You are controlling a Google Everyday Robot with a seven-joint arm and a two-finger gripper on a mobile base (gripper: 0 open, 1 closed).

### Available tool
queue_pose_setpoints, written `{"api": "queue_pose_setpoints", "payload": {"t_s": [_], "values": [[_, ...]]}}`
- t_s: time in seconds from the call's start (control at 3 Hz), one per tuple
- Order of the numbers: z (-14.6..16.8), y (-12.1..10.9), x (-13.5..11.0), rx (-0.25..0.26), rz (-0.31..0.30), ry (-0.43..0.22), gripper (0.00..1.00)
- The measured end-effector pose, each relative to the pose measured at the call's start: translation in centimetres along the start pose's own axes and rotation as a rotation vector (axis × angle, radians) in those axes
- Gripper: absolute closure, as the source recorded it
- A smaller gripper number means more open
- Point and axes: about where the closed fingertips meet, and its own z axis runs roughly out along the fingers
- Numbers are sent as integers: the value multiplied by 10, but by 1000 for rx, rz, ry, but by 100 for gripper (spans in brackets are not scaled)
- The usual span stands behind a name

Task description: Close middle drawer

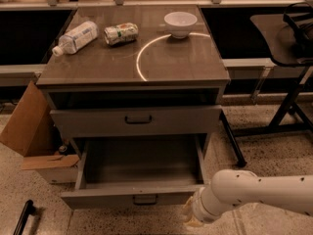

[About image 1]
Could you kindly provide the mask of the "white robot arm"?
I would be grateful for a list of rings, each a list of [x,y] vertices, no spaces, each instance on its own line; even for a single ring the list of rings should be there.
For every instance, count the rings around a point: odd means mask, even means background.
[[[313,176],[260,177],[248,170],[219,170],[186,202],[184,223],[192,227],[210,224],[223,213],[250,203],[312,216]]]

